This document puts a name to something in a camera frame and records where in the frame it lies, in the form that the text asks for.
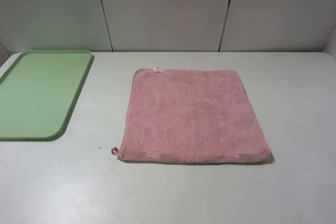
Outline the pink fluffy towel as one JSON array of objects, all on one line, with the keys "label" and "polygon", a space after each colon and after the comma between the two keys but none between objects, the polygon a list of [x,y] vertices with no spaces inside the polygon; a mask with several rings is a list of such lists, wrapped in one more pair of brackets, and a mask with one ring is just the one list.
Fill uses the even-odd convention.
[{"label": "pink fluffy towel", "polygon": [[120,147],[124,162],[253,164],[272,160],[243,83],[232,70],[140,69]]}]

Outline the white towel care label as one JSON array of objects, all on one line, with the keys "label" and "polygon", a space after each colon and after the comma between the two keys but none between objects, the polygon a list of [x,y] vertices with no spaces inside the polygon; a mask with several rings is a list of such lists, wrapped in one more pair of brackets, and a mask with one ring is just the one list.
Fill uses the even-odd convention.
[{"label": "white towel care label", "polygon": [[155,73],[163,73],[164,72],[164,69],[161,68],[161,67],[154,67],[152,69]]}]

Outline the green plastic tray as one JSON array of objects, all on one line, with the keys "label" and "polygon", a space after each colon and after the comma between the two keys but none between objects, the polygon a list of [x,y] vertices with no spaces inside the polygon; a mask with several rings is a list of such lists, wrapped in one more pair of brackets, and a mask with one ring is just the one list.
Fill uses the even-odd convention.
[{"label": "green plastic tray", "polygon": [[1,140],[50,141],[59,135],[93,60],[86,50],[20,54],[1,76]]}]

